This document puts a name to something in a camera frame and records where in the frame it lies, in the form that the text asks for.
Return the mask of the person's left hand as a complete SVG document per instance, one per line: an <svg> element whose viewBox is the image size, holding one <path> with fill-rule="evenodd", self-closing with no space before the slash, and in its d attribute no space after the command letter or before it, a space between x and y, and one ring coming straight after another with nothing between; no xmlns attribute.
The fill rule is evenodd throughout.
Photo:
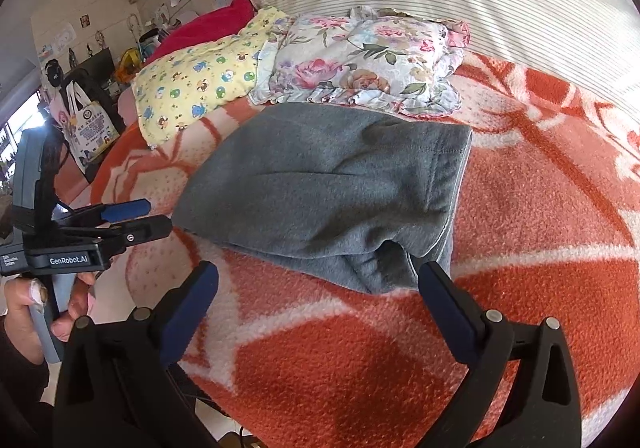
<svg viewBox="0 0 640 448"><path fill-rule="evenodd" d="M66 342L72 332L74 322L87 316L92 309L94 297L91 289L96 283L94 272L81 272L76 275L66 312L58 317L51 326L51 332L62 342ZM3 329L11 344L29 362L40 366L44 361L40 339L30 316L29 307L43 304L47 291L36 279L17 277L4 286L6 296L6 316Z"/></svg>

